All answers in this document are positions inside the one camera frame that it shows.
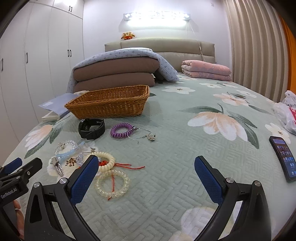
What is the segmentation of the person's left hand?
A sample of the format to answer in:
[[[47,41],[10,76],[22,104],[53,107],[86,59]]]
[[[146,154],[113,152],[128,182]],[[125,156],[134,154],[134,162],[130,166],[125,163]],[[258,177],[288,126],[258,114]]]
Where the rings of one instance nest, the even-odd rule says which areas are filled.
[[[18,230],[19,238],[24,239],[24,225],[25,220],[23,213],[21,212],[21,206],[17,200],[13,201],[15,212],[16,212],[16,228]]]

